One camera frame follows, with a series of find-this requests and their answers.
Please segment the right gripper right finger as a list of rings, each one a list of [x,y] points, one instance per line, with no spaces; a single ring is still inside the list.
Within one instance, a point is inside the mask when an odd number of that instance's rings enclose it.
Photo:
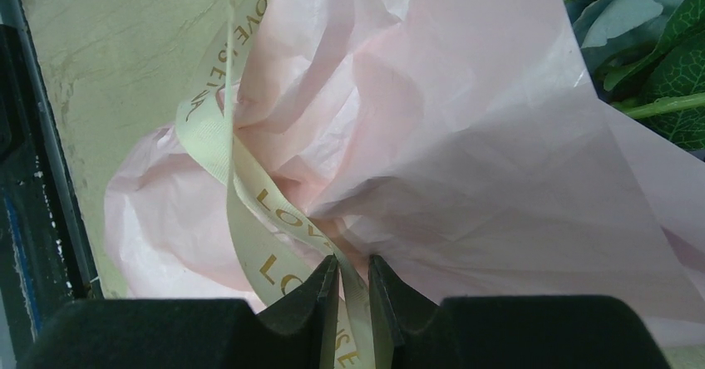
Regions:
[[[440,304],[374,255],[368,271],[379,368],[667,368],[639,316],[595,295],[452,297]]]

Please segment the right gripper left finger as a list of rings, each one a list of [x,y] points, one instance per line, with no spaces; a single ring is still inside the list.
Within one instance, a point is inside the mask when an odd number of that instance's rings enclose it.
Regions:
[[[330,368],[338,261],[326,257],[262,312],[241,299],[81,300],[63,307],[25,368]]]

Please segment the cream printed ribbon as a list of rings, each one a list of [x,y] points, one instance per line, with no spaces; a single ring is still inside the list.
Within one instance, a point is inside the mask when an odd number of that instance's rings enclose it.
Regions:
[[[281,301],[312,273],[281,234],[338,261],[343,295],[333,314],[333,366],[374,368],[369,289],[342,250],[283,196],[234,134],[234,87],[242,76],[269,0],[226,0],[224,23],[197,66],[175,117],[186,152],[226,188],[229,233],[259,299]]]

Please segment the pink flower bouquet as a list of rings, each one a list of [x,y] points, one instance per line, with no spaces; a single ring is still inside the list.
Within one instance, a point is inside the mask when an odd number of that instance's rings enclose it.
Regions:
[[[704,341],[704,167],[595,94],[561,0],[269,0],[234,134],[367,283],[383,256],[433,301],[599,294],[664,346]],[[105,195],[137,298],[268,305],[226,188],[175,121]]]

